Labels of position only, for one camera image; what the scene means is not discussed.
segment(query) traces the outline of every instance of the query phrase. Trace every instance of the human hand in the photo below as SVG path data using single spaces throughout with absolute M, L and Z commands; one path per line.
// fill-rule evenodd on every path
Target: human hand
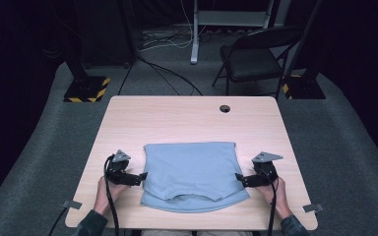
M 280 219 L 285 219 L 286 217 L 292 215 L 292 211 L 287 204 L 287 197 L 286 197 L 286 185 L 283 178 L 278 177 L 273 182 L 276 188 L 276 214 L 279 216 Z M 273 188 L 272 185 L 268 186 L 260 186 L 256 187 L 263 194 L 266 203 L 271 204 L 273 201 Z
M 126 189 L 130 188 L 127 185 L 115 185 L 108 182 L 109 192 L 112 197 L 112 201 L 115 203 L 119 199 L 119 195 Z M 109 211 L 109 201 L 106 196 L 106 184 L 104 176 L 100 177 L 97 183 L 96 199 L 94 201 L 94 210 L 99 214 L 106 214 Z

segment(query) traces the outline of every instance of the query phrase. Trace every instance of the light blue shirt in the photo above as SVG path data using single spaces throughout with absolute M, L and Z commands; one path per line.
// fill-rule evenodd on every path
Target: light blue shirt
M 149 175 L 141 204 L 175 212 L 205 212 L 249 198 L 234 173 L 241 173 L 235 143 L 145 145 Z

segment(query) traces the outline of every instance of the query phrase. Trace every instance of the wooden table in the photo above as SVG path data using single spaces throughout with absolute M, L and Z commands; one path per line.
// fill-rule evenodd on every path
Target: wooden table
M 220 107 L 227 105 L 229 112 Z M 260 151 L 283 156 L 274 161 L 286 181 L 288 203 L 308 229 L 317 227 L 312 212 L 302 206 L 310 200 L 284 127 L 272 97 L 237 96 L 114 96 L 111 98 L 94 141 L 74 200 L 81 209 L 70 209 L 66 225 L 76 227 L 93 208 L 97 180 L 103 164 L 118 149 L 131 156 L 128 173 L 140 174 L 145 165 L 146 144 L 235 142 L 243 174 L 252 175 L 251 159 Z M 119 224 L 133 229 L 267 229 L 270 206 L 256 189 L 247 189 L 251 198 L 221 210 L 205 213 L 175 213 L 140 205 L 142 186 L 126 190 L 116 204 Z M 113 227 L 108 216 L 108 227 Z M 276 218 L 274 228 L 280 228 Z

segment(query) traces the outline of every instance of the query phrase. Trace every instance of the gray floor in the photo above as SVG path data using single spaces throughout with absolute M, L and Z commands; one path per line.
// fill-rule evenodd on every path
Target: gray floor
M 211 82 L 221 64 L 219 47 L 231 40 L 202 42 L 197 65 L 189 63 L 190 46 L 158 47 L 141 55 L 184 76 L 203 95 L 223 95 L 224 79 L 215 88 Z M 63 95 L 72 77 L 65 64 L 57 71 L 42 117 L 0 188 L 0 235 L 46 234 L 62 209 L 60 204 L 73 199 L 107 103 L 118 93 L 127 70 L 99 67 L 88 74 L 111 78 L 102 101 L 66 103 Z M 180 95 L 199 95 L 181 79 L 164 76 Z M 279 100 L 310 199 L 325 207 L 317 214 L 319 226 L 313 233 L 378 235 L 378 149 L 342 92 L 322 75 L 317 81 L 327 99 L 288 100 L 281 94 Z M 231 87 L 231 94 L 273 86 L 272 82 L 237 85 Z M 177 95 L 141 61 L 135 63 L 120 94 Z M 73 230 L 65 226 L 63 216 L 53 235 L 69 235 Z M 113 235 L 113 230 L 105 235 Z

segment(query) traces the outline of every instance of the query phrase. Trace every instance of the black chair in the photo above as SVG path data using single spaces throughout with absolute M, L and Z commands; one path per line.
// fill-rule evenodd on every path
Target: black chair
M 275 93 L 275 99 L 278 99 L 288 51 L 301 37 L 302 30 L 297 27 L 277 27 L 250 32 L 236 39 L 232 45 L 222 46 L 222 66 L 212 86 L 215 86 L 218 78 L 226 77 L 225 94 L 228 95 L 229 82 L 242 83 L 279 78 L 276 92 L 261 94 Z M 283 46 L 286 49 L 275 57 L 271 48 Z M 280 59 L 283 59 L 282 66 L 279 64 Z M 223 69 L 226 76 L 221 76 Z

